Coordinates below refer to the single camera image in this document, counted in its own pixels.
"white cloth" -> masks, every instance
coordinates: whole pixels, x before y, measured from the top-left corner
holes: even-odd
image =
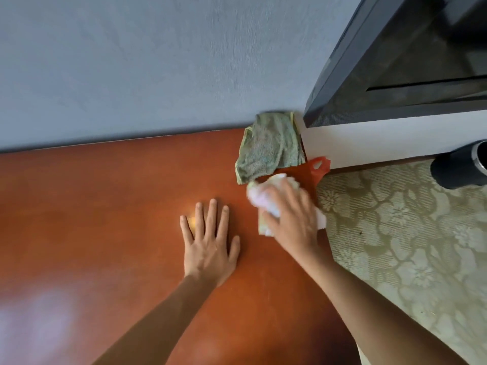
[[[251,181],[247,185],[247,198],[252,205],[259,208],[265,208],[270,214],[275,217],[281,217],[279,209],[271,201],[270,197],[264,192],[265,186],[272,184],[277,187],[278,190],[281,190],[281,179],[286,178],[288,182],[293,186],[293,188],[297,189],[300,187],[300,184],[296,182],[293,177],[288,177],[286,174],[276,174],[271,176],[268,180],[264,183],[257,183],[256,181]],[[321,212],[321,210],[317,207],[316,209],[316,217],[318,221],[318,229],[324,229],[326,227],[326,216]],[[259,234],[266,235],[272,237],[273,234],[267,224],[265,224],[262,217],[259,215]]]

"green towel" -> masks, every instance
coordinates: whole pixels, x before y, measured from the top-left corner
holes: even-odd
[[[305,162],[293,112],[259,114],[243,135],[235,163],[238,184]]]

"forearm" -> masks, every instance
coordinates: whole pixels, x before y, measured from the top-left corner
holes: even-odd
[[[164,364],[215,284],[185,277],[164,301],[110,347],[94,365]]]
[[[321,250],[298,261],[328,295],[373,365],[461,364],[448,346]]]

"orange tabletop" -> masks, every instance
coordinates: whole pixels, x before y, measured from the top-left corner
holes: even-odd
[[[169,363],[359,363],[326,295],[258,235],[257,210],[235,177],[243,133],[1,155],[0,363],[93,362],[180,282],[179,215],[212,197],[230,206],[239,263]],[[314,195],[306,165],[285,171]]]

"floral carpet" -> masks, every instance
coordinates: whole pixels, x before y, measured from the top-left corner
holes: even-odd
[[[446,190],[430,164],[325,176],[333,256],[469,364],[486,364],[487,186]]]

